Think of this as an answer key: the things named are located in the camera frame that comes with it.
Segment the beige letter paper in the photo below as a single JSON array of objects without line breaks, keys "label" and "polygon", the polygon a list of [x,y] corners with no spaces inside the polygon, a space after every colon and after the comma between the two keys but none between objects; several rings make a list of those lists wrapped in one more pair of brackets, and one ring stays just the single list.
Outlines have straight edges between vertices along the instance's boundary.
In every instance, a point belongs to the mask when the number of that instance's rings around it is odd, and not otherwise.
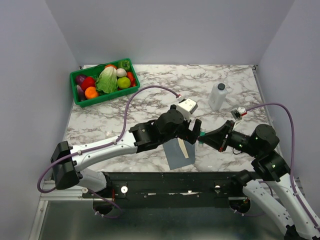
[{"label": "beige letter paper", "polygon": [[185,145],[185,142],[184,140],[178,138],[178,145],[182,151],[182,154],[184,156],[185,159],[188,159],[189,158],[189,154],[188,154],[188,151],[187,151],[187,148],[186,148],[186,145]]}]

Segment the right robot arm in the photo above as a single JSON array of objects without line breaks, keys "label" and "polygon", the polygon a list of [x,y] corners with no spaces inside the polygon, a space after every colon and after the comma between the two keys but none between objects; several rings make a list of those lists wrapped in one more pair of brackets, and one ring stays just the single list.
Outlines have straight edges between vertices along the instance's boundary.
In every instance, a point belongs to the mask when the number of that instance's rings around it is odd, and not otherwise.
[{"label": "right robot arm", "polygon": [[242,170],[231,178],[230,191],[247,196],[277,225],[286,240],[318,240],[320,218],[312,210],[291,175],[286,161],[275,148],[279,138],[267,124],[258,125],[251,135],[234,130],[234,122],[207,132],[198,140],[219,152],[231,147],[253,157],[252,166],[262,181],[276,193],[275,199],[249,171]]}]

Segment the grey envelope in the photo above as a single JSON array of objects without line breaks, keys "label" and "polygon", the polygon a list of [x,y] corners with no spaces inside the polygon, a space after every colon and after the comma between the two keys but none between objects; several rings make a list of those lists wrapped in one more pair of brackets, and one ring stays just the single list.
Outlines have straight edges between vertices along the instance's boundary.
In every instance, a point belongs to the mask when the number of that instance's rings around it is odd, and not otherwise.
[{"label": "grey envelope", "polygon": [[172,139],[163,144],[163,149],[169,165],[170,170],[193,165],[196,161],[195,145],[185,141],[185,146],[189,155],[189,158],[185,158],[181,148],[178,144],[178,138]]}]

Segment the green white glue stick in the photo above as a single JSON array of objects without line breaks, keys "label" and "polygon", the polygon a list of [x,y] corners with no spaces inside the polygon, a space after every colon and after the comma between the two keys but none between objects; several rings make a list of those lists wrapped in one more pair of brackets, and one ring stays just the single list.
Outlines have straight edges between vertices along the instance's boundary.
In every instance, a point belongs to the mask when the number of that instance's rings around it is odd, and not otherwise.
[{"label": "green white glue stick", "polygon": [[[199,137],[202,137],[206,134],[206,129],[205,128],[200,128],[200,133],[199,133]],[[198,146],[201,148],[203,147],[204,143],[200,140],[198,140]]]}]

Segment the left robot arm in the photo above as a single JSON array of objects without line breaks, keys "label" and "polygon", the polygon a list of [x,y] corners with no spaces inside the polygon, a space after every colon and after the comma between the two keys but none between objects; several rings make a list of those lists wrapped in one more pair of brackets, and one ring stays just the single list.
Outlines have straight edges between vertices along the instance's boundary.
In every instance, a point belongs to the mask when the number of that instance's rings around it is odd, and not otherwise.
[{"label": "left robot arm", "polygon": [[101,198],[107,197],[111,191],[107,174],[93,171],[90,166],[119,156],[150,151],[175,138],[194,144],[202,122],[196,119],[193,129],[189,129],[190,123],[172,106],[158,119],[138,123],[120,136],[72,147],[63,141],[51,157],[55,189],[80,186],[94,191]]}]

